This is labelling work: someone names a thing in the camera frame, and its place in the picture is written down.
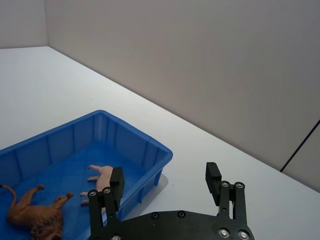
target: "white table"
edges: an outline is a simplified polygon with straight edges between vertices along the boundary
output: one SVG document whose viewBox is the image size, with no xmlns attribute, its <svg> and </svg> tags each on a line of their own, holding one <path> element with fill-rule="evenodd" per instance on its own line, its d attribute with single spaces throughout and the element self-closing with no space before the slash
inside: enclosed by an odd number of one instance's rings
<svg viewBox="0 0 320 240">
<path fill-rule="evenodd" d="M 223 180 L 246 185 L 256 240 L 320 239 L 319 193 L 50 47 L 0 50 L 0 149 L 98 109 L 173 151 L 159 186 L 129 217 L 180 209 L 216 215 L 205 181 L 206 162 L 216 162 Z"/>
</svg>

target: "blue plastic tray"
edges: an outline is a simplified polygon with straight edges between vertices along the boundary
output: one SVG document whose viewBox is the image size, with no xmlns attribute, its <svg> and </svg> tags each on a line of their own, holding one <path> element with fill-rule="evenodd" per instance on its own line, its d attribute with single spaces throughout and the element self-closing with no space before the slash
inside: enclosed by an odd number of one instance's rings
<svg viewBox="0 0 320 240">
<path fill-rule="evenodd" d="M 81 206 L 80 192 L 94 189 L 87 182 L 97 172 L 88 165 L 123 167 L 125 188 L 118 217 L 124 217 L 158 184 L 163 167 L 173 153 L 164 145 L 125 121 L 98 110 L 62 126 L 0 150 L 0 184 L 14 188 L 18 199 L 29 188 L 43 184 L 32 204 L 50 205 L 57 196 L 73 192 L 62 207 L 63 239 L 85 240 L 90 236 L 88 206 Z M 7 224 L 12 201 L 0 188 L 0 238 L 29 240 L 28 230 Z"/>
</svg>

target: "plastic animal figurine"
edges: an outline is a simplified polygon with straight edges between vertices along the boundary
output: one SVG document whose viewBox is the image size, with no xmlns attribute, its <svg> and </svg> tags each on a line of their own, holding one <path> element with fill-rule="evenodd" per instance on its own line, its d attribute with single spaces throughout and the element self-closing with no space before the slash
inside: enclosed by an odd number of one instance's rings
<svg viewBox="0 0 320 240">
<path fill-rule="evenodd" d="M 6 215 L 6 221 L 9 224 L 30 229 L 32 240 L 62 238 L 63 213 L 60 208 L 73 196 L 72 192 L 68 192 L 66 196 L 57 197 L 50 206 L 43 206 L 31 205 L 33 195 L 45 189 L 43 185 L 29 189 L 17 203 L 17 194 L 10 186 L 0 185 L 0 188 L 8 189 L 13 196 Z"/>
<path fill-rule="evenodd" d="M 88 169 L 94 169 L 99 172 L 98 176 L 91 176 L 88 181 L 96 181 L 95 189 L 101 192 L 104 188 L 110 187 L 110 178 L 112 174 L 113 167 L 111 166 L 95 166 L 89 165 Z M 88 192 L 81 192 L 80 196 L 87 196 Z M 82 201 L 81 205 L 89 204 L 89 200 Z"/>
</svg>

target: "white wall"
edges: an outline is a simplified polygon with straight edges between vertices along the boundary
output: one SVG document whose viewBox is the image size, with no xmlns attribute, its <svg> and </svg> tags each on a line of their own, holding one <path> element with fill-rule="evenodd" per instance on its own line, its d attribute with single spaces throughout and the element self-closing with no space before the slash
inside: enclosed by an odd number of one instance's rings
<svg viewBox="0 0 320 240">
<path fill-rule="evenodd" d="M 44 0 L 0 0 L 0 49 L 47 45 Z"/>
<path fill-rule="evenodd" d="M 318 0 L 45 3 L 51 47 L 276 169 L 320 118 Z"/>
<path fill-rule="evenodd" d="M 318 126 L 283 171 L 320 193 L 320 127 Z"/>
</svg>

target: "pink toy animal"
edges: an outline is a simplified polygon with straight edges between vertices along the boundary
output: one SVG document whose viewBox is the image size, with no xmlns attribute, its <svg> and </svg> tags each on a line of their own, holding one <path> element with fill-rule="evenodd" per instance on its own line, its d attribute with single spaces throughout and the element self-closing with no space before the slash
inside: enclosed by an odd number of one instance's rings
<svg viewBox="0 0 320 240">
<path fill-rule="evenodd" d="M 104 188 L 110 187 L 110 178 L 112 174 L 113 167 L 111 166 L 95 166 L 89 165 L 88 169 L 94 169 L 99 172 L 98 176 L 91 176 L 88 181 L 96 181 L 95 189 L 101 192 Z M 80 193 L 80 196 L 87 196 L 88 192 Z M 81 205 L 89 204 L 89 200 L 82 201 Z"/>
</svg>

